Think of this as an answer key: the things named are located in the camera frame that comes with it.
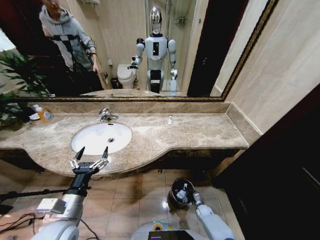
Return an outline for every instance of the person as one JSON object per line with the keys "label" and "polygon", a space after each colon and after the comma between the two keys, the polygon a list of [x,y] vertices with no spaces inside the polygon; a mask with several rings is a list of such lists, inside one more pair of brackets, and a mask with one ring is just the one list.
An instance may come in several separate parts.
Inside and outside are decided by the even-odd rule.
{"label": "person", "polygon": [[92,39],[74,16],[60,6],[59,0],[42,2],[39,19],[43,33],[58,46],[65,65],[70,70],[69,76],[75,84],[71,87],[70,95],[103,90],[97,75],[100,69]]}

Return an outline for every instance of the mirror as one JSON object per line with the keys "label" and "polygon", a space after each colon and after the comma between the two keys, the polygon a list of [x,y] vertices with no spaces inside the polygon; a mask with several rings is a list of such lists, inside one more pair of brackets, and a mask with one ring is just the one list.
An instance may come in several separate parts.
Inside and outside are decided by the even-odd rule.
{"label": "mirror", "polygon": [[213,0],[4,0],[0,93],[37,101],[221,101],[274,5],[267,0],[231,5]]}

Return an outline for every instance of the tiled floor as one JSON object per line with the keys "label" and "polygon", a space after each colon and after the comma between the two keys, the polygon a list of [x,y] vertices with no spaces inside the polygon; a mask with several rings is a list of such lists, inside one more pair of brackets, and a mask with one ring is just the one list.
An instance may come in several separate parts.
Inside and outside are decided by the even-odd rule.
{"label": "tiled floor", "polygon": [[[88,191],[84,201],[82,219],[101,240],[128,240],[140,225],[153,220],[170,222],[178,228],[190,229],[206,236],[192,205],[186,209],[177,210],[170,209],[167,204],[170,187],[179,177],[185,177],[194,184],[205,204],[231,227],[237,240],[244,239],[227,195],[223,190],[211,186],[206,172],[173,169],[163,170],[159,174],[157,170],[150,170],[118,180],[91,180],[92,189]],[[37,174],[24,192],[63,189],[68,187],[70,182],[71,178],[45,172]],[[60,196],[61,193],[55,193],[49,197]],[[41,195],[19,198],[10,213],[0,217],[0,225],[13,222],[22,214],[35,212],[41,198],[43,198]],[[36,231],[40,224],[41,221],[36,222]],[[79,224],[79,231],[81,240],[93,237],[82,222]],[[1,234],[0,239],[18,236],[17,240],[24,240],[32,235],[32,227],[24,226]]]}

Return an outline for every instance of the yellow label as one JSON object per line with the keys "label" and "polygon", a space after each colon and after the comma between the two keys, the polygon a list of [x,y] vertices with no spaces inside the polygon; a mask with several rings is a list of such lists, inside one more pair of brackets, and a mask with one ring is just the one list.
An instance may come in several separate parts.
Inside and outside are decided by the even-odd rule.
{"label": "yellow label", "polygon": [[153,225],[152,230],[153,231],[162,231],[164,229],[164,226],[157,222],[156,224]]}

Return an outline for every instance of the gray hoodie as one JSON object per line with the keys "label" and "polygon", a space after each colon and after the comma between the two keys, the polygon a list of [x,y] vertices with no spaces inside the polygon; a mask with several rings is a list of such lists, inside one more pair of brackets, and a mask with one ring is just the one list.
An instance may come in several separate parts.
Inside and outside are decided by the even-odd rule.
{"label": "gray hoodie", "polygon": [[[91,38],[84,32],[80,23],[72,16],[67,10],[61,8],[60,19],[55,21],[48,13],[46,6],[42,6],[42,10],[39,14],[39,19],[42,23],[44,35],[47,37],[53,37],[55,35],[62,36],[62,40],[68,40],[65,35],[79,36],[84,45],[91,51],[95,49],[95,45]],[[88,71],[93,70],[93,66],[86,55],[84,48],[80,45],[77,39],[71,40],[71,46],[73,49],[73,55],[76,61],[82,64]],[[65,64],[72,69],[73,62],[70,52],[68,52],[66,46],[62,41],[54,40],[64,58]]]}

